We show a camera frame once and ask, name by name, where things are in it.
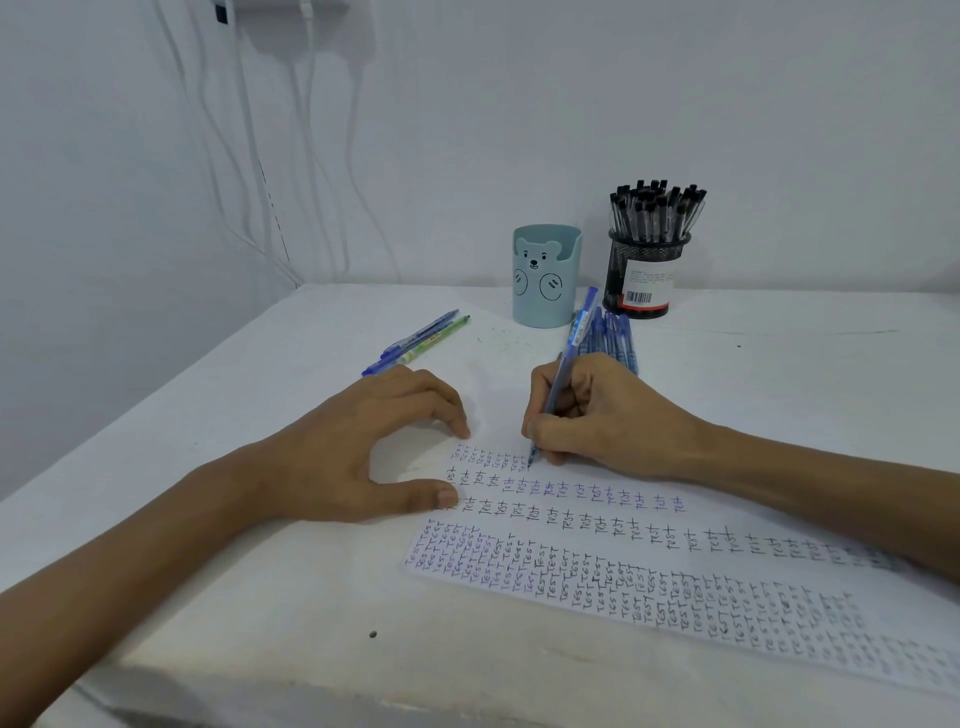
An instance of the person's left hand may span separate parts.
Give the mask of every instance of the person's left hand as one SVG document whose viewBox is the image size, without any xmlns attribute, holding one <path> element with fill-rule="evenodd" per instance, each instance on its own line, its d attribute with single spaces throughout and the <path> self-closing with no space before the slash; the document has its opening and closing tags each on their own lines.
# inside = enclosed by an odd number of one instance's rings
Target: person's left hand
<svg viewBox="0 0 960 728">
<path fill-rule="evenodd" d="M 215 462 L 248 484 L 253 478 L 260 519 L 359 522 L 447 508 L 456 504 L 457 492 L 442 480 L 370 480 L 377 441 L 420 420 L 439 420 L 458 437 L 470 435 L 453 387 L 429 372 L 396 366 L 363 377 L 280 432 Z"/>
</svg>

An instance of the black mesh pen holder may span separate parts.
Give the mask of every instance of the black mesh pen holder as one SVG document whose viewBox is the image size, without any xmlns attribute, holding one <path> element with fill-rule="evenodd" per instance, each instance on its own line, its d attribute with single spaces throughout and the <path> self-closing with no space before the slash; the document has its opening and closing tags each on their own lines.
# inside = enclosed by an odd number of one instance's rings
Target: black mesh pen holder
<svg viewBox="0 0 960 728">
<path fill-rule="evenodd" d="M 666 243 L 640 243 L 616 231 L 611 240 L 610 263 L 603 305 L 632 319 L 656 319 L 670 310 L 673 278 L 689 234 Z"/>
</svg>

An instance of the forearm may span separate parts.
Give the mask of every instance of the forearm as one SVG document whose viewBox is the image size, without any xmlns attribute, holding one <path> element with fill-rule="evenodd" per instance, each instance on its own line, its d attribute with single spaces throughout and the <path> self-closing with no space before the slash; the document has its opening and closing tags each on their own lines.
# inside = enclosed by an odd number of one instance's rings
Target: forearm
<svg viewBox="0 0 960 728">
<path fill-rule="evenodd" d="M 960 582 L 960 474 L 709 425 L 686 479 L 879 546 Z"/>
<path fill-rule="evenodd" d="M 214 463 L 1 594 L 0 724 L 31 724 L 251 519 Z"/>
</svg>

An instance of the hand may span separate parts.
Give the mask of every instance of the hand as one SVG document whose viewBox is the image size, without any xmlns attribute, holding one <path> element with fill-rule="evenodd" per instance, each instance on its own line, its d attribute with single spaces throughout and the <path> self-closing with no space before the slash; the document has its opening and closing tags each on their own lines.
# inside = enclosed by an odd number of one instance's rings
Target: hand
<svg viewBox="0 0 960 728">
<path fill-rule="evenodd" d="M 559 361 L 533 371 L 522 432 L 554 465 L 566 453 L 635 477 L 686 477 L 711 427 L 604 353 L 574 359 L 556 415 L 542 414 Z"/>
<path fill-rule="evenodd" d="M 455 505 L 456 490 L 442 480 L 370 480 L 377 441 L 420 420 L 440 420 L 458 437 L 470 435 L 453 387 L 429 372 L 396 366 L 365 376 L 280 432 L 222 460 L 239 477 L 255 478 L 261 519 L 360 522 Z"/>
</svg>

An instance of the bear ear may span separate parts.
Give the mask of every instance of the bear ear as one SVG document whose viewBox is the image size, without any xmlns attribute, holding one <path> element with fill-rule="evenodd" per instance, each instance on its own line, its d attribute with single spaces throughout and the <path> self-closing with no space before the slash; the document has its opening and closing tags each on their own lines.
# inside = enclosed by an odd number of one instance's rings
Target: bear ear
<svg viewBox="0 0 960 728">
<path fill-rule="evenodd" d="M 545 246 L 547 255 L 551 260 L 556 260 L 560 257 L 561 251 L 564 249 L 564 246 L 560 244 L 557 240 L 549 240 Z"/>
</svg>

